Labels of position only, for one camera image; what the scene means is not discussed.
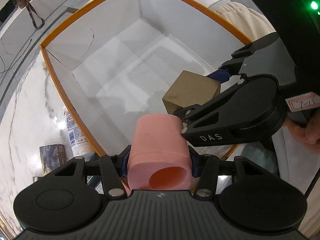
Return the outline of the person's right hand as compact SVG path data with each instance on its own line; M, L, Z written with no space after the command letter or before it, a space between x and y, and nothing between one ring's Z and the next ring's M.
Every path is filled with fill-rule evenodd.
M298 142L312 146L319 142L319 116L314 115L306 127L299 126L290 118L286 118L284 126Z

